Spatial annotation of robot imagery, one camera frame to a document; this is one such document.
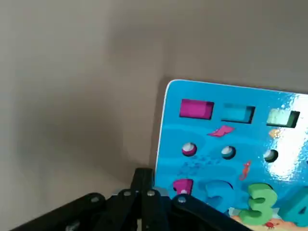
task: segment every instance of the blue number 2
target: blue number 2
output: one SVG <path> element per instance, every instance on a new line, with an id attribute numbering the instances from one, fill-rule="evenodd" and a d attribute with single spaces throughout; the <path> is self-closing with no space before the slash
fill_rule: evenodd
<path id="1" fill-rule="evenodd" d="M 295 223 L 299 227 L 308 226 L 308 187 L 299 190 L 278 211 L 285 221 Z"/>
<path id="2" fill-rule="evenodd" d="M 207 192 L 206 203 L 218 210 L 226 212 L 234 203 L 235 192 L 229 183 L 213 180 L 205 185 Z"/>

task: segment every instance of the beige wall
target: beige wall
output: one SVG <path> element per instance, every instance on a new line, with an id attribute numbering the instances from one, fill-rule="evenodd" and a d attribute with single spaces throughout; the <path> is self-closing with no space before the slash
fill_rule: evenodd
<path id="1" fill-rule="evenodd" d="M 0 0 L 0 229 L 154 165 L 172 78 L 307 91 L 306 0 Z"/>

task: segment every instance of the wooden number piece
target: wooden number piece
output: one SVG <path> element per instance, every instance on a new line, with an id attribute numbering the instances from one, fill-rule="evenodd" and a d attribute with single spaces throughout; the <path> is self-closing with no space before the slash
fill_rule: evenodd
<path id="1" fill-rule="evenodd" d="M 228 182 L 213 180 L 205 185 L 207 192 L 206 203 L 221 213 L 232 207 L 235 200 L 235 191 Z"/>
<path id="2" fill-rule="evenodd" d="M 248 204 L 251 209 L 244 209 L 240 212 L 239 217 L 243 223 L 248 225 L 263 225 L 273 216 L 271 208 L 277 201 L 277 194 L 267 184 L 258 183 L 248 186 L 248 193 L 251 198 Z"/>
<path id="3" fill-rule="evenodd" d="M 173 182 L 173 188 L 177 191 L 177 195 L 185 193 L 191 194 L 193 188 L 192 179 L 180 179 Z"/>
<path id="4" fill-rule="evenodd" d="M 278 215 L 285 221 L 295 223 L 299 227 L 308 226 L 308 187 L 299 190 L 278 211 Z"/>

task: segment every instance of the blue rectangle block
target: blue rectangle block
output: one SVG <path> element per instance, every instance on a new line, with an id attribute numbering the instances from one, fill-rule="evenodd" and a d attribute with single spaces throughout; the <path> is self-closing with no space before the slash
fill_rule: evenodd
<path id="1" fill-rule="evenodd" d="M 223 109 L 222 121 L 251 123 L 255 107 L 225 104 Z"/>

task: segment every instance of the green number 3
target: green number 3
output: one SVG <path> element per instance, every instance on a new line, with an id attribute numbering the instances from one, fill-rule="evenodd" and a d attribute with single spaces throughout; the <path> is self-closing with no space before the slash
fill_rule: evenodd
<path id="1" fill-rule="evenodd" d="M 248 193 L 252 197 L 248 204 L 251 209 L 242 210 L 239 217 L 243 223 L 248 225 L 263 225 L 273 216 L 271 208 L 277 201 L 277 194 L 267 184 L 251 184 L 248 186 Z"/>

